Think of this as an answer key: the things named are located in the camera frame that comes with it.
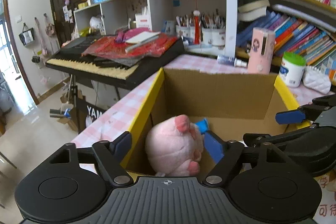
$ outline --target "light switch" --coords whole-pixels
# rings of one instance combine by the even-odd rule
[[[16,21],[16,23],[21,22],[22,21],[22,17],[21,16],[16,16],[15,17],[15,21]]]

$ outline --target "table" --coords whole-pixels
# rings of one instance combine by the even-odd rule
[[[236,68],[220,65],[217,60],[192,55],[181,55],[168,65],[166,68],[200,70],[206,73],[247,73],[245,68]],[[73,142],[77,147],[90,147],[93,143],[100,140],[113,141],[123,132],[127,131],[134,116],[138,112],[143,99],[151,87],[156,73],[133,89],[124,98],[107,110],[93,124],[79,134]],[[290,91],[298,101],[299,105],[308,104],[312,99],[322,96],[322,94],[306,88],[302,83],[297,88]],[[95,171],[94,167],[81,165],[82,168]],[[326,189],[326,175],[322,176],[318,182],[322,189],[322,201],[314,216],[314,220],[319,224],[335,223],[336,217],[331,209],[336,208],[334,192]]]

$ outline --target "white wall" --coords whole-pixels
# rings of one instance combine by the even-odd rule
[[[63,73],[56,70],[48,69],[46,67],[39,69],[37,65],[31,61],[33,56],[32,50],[35,50],[35,52],[37,53],[41,49],[39,42],[40,37],[35,25],[34,17],[37,17],[38,21],[40,22],[41,32],[44,37],[44,41],[46,42],[48,49],[51,49],[48,36],[44,31],[45,23],[43,17],[43,14],[46,13],[49,20],[53,20],[51,14],[50,0],[8,0],[8,9],[13,35],[15,38],[15,44],[21,62],[29,79],[29,82],[34,90],[34,93],[36,96],[38,96],[38,94],[45,93],[51,87],[64,79]],[[22,21],[16,23],[15,17],[18,15],[22,16]],[[29,46],[29,48],[24,47],[18,37],[19,33],[22,32],[23,22],[26,22],[29,28],[34,27],[35,37],[37,37],[36,41],[33,42],[33,45]],[[56,40],[54,39],[54,50],[56,49],[56,47]],[[47,86],[41,83],[42,76],[45,76],[46,78],[50,77]]]

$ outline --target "stuffed animal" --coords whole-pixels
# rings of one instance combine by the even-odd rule
[[[200,171],[203,136],[187,115],[179,115],[149,131],[145,151],[157,176],[195,176]]]

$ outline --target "door frame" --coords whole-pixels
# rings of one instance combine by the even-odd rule
[[[25,72],[25,69],[23,68],[23,65],[22,65],[22,62],[21,62],[21,59],[20,59],[20,56],[19,56],[19,53],[17,51],[17,47],[16,47],[16,44],[15,44],[15,39],[14,39],[14,35],[13,35],[13,30],[12,30],[12,25],[11,25],[11,18],[9,17],[9,10],[8,10],[8,2],[7,0],[3,0],[3,8],[4,8],[4,15],[5,15],[5,20],[7,22],[7,29],[8,29],[8,33],[9,33],[9,38],[10,38],[10,43],[12,45],[12,48],[13,48],[13,52],[14,52],[14,56],[16,58],[16,63],[19,67],[19,70],[20,70],[20,73],[21,73],[21,76],[28,88],[28,91],[31,95],[31,98],[33,99],[34,103],[36,105],[38,105],[40,102],[38,101],[34,91],[33,91],[33,88],[32,86],[30,85],[30,82],[28,80],[28,77],[26,75],[26,72]]]

